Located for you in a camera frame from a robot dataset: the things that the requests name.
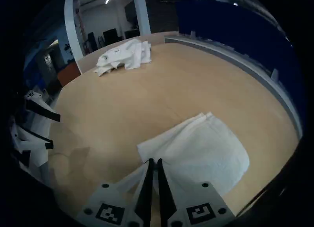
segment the white wall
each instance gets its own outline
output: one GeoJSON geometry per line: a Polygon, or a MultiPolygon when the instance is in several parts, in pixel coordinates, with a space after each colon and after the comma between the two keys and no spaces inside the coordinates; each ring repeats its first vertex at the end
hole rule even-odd
{"type": "Polygon", "coordinates": [[[134,0],[134,4],[141,36],[151,34],[146,0],[134,0]]]}
{"type": "Polygon", "coordinates": [[[126,20],[124,11],[124,7],[131,1],[110,0],[108,4],[101,3],[96,7],[83,10],[82,20],[86,35],[94,32],[95,41],[99,45],[98,36],[103,37],[104,31],[116,29],[118,36],[123,36],[123,32],[131,30],[132,24],[126,20]],[[118,20],[120,21],[122,31],[120,30],[118,20]]]}
{"type": "Polygon", "coordinates": [[[74,12],[73,12],[73,0],[64,1],[64,21],[66,24],[66,32],[70,42],[70,47],[76,63],[83,58],[83,52],[81,50],[80,43],[77,39],[74,23],[74,12]]]}

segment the screw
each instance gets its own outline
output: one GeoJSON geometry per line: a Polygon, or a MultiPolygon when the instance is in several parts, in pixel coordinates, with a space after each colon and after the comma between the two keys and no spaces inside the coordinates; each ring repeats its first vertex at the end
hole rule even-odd
{"type": "Polygon", "coordinates": [[[182,227],[183,223],[179,220],[173,221],[171,227],[182,227]]]}
{"type": "Polygon", "coordinates": [[[225,214],[226,212],[227,212],[227,210],[226,210],[225,208],[220,208],[220,209],[218,210],[218,213],[219,213],[220,215],[225,214]]]}
{"type": "Polygon", "coordinates": [[[131,221],[128,224],[128,227],[139,227],[139,226],[140,226],[140,224],[138,222],[135,222],[135,221],[131,221]]]}
{"type": "Polygon", "coordinates": [[[91,214],[93,213],[93,211],[92,211],[92,209],[90,209],[90,208],[85,208],[85,209],[84,209],[84,213],[85,213],[86,215],[91,215],[91,214]]]}

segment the round table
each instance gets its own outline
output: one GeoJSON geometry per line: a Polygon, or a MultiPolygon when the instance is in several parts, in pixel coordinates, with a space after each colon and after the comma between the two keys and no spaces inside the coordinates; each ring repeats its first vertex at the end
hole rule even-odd
{"type": "MultiPolygon", "coordinates": [[[[175,43],[152,47],[152,62],[98,77],[92,70],[66,85],[52,123],[49,170],[57,201],[75,217],[103,181],[141,165],[136,145],[201,112],[212,112],[241,141],[250,166],[224,201],[238,213],[295,150],[293,124],[256,79],[204,51],[175,43]]],[[[152,226],[160,226],[153,193],[152,226]]]]}

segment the folded white towel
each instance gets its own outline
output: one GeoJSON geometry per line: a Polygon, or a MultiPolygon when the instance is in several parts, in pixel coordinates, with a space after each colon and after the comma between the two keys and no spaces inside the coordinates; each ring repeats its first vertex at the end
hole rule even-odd
{"type": "Polygon", "coordinates": [[[237,184],[250,164],[241,142],[212,113],[190,118],[137,148],[143,162],[161,158],[191,182],[210,182],[220,195],[237,184]]]}
{"type": "Polygon", "coordinates": [[[135,69],[139,68],[141,63],[150,62],[148,41],[141,42],[138,39],[132,39],[102,54],[96,64],[98,68],[94,72],[101,76],[123,64],[125,69],[135,69]]]}

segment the white pillar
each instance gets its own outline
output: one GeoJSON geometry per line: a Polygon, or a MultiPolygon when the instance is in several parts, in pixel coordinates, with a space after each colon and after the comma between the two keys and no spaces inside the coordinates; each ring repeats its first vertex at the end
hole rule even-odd
{"type": "Polygon", "coordinates": [[[136,16],[137,16],[137,21],[139,23],[141,36],[151,34],[146,1],[134,0],[134,4],[135,4],[136,16]]]}
{"type": "Polygon", "coordinates": [[[77,64],[77,67],[80,70],[80,66],[78,65],[77,62],[80,59],[82,59],[84,56],[83,56],[83,52],[81,50],[80,43],[78,41],[77,33],[75,30],[73,0],[65,0],[65,3],[64,3],[64,21],[66,24],[66,33],[68,35],[70,47],[71,47],[75,62],[77,64]]]}

